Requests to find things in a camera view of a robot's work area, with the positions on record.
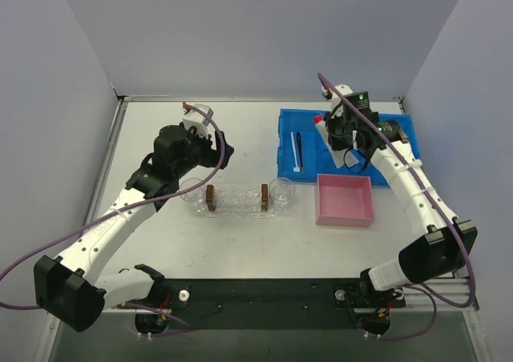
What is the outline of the pink plastic box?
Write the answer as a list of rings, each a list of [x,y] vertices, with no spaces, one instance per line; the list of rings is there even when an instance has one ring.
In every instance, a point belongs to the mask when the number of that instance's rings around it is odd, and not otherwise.
[[[319,174],[315,184],[315,224],[367,228],[374,222],[369,177]]]

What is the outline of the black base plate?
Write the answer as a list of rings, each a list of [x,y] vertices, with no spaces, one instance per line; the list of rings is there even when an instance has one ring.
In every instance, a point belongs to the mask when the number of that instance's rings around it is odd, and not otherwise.
[[[384,329],[383,312],[406,306],[402,290],[369,294],[357,278],[165,279],[139,304],[151,308],[135,315],[143,334],[354,329],[363,315]]]

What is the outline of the clear plastic cup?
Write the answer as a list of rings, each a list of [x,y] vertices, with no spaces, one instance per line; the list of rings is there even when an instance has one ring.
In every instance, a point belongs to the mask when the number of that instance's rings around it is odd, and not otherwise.
[[[206,202],[206,187],[205,185],[200,185],[201,180],[198,178],[189,178],[185,179],[180,184],[179,191],[189,190],[189,192],[184,193],[180,196],[180,198],[188,205],[188,207],[201,213],[205,210]]]
[[[290,207],[295,199],[294,183],[286,178],[275,178],[269,184],[269,198],[275,209],[281,211]]]

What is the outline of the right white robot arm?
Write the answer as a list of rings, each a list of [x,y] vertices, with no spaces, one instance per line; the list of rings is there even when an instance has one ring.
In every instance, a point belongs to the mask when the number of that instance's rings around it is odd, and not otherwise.
[[[336,167],[357,152],[386,180],[406,213],[413,241],[398,255],[364,270],[364,293],[375,300],[395,288],[422,284],[467,265],[477,228],[461,220],[439,197],[422,170],[408,136],[393,119],[381,120],[367,92],[323,89],[331,103],[317,129]]]

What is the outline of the blue compartment bin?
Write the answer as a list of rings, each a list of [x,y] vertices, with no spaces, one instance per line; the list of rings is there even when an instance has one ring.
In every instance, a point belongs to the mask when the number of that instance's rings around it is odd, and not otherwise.
[[[365,158],[357,151],[353,153],[360,163],[350,169],[337,169],[327,147],[313,122],[313,117],[320,114],[316,110],[281,109],[278,118],[279,147],[277,149],[277,176],[293,182],[314,183],[319,174],[357,175],[369,177],[374,186],[386,187],[383,175],[372,165],[365,164]],[[304,171],[294,172],[295,166],[290,132],[301,133]]]

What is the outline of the black toothbrush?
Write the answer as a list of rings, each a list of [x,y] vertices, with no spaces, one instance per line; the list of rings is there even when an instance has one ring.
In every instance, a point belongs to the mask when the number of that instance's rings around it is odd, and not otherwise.
[[[297,131],[296,133],[296,147],[297,147],[297,157],[299,163],[300,172],[304,171],[304,162],[303,162],[303,152],[302,152],[302,138],[301,133]]]

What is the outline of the clear textured oval tray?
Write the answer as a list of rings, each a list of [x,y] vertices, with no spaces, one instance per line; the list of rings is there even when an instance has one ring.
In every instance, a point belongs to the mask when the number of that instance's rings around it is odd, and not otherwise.
[[[208,218],[269,219],[289,207],[290,201],[272,196],[268,184],[249,186],[218,183],[201,187],[189,202]]]

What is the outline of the white red-capped toothpaste tube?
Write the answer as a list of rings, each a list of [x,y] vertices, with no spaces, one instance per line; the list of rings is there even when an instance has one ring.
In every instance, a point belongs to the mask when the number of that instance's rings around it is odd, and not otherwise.
[[[357,156],[340,139],[329,134],[324,115],[315,115],[313,122],[337,169],[341,167],[350,169],[360,163]]]

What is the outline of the white toothbrush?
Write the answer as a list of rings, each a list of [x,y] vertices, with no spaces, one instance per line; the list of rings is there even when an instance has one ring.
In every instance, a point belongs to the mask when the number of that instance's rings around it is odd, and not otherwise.
[[[292,151],[293,151],[293,157],[294,157],[294,163],[295,166],[293,168],[294,172],[301,172],[301,156],[299,152],[299,140],[297,138],[297,134],[293,131],[290,132],[290,138],[291,138],[291,145],[292,145]]]

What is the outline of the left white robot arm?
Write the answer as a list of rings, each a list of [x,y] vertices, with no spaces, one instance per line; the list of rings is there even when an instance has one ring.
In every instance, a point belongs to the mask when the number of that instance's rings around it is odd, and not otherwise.
[[[34,266],[36,302],[77,332],[88,329],[106,307],[106,292],[96,286],[100,272],[128,236],[178,191],[191,169],[227,165],[233,149],[224,133],[200,136],[193,127],[171,125],[160,130],[154,151],[127,181],[99,223],[54,258]]]

